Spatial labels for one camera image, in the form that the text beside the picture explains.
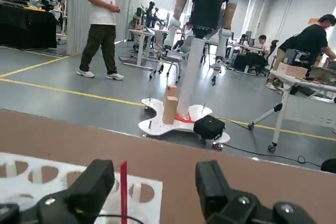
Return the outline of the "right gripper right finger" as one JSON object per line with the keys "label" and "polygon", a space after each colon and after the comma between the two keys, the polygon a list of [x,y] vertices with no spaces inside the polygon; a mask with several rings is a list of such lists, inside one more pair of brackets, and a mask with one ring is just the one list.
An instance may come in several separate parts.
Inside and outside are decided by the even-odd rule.
{"label": "right gripper right finger", "polygon": [[279,201],[267,208],[254,194],[231,188],[217,161],[196,164],[195,185],[206,223],[315,223],[296,204]]}

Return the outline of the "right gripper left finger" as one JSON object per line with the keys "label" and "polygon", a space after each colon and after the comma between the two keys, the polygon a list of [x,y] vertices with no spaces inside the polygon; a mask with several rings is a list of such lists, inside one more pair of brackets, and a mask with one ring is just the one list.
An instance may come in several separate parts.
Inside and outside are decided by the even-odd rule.
{"label": "right gripper left finger", "polygon": [[114,182],[113,162],[95,159],[68,189],[44,196],[27,210],[1,204],[1,223],[94,223]]}

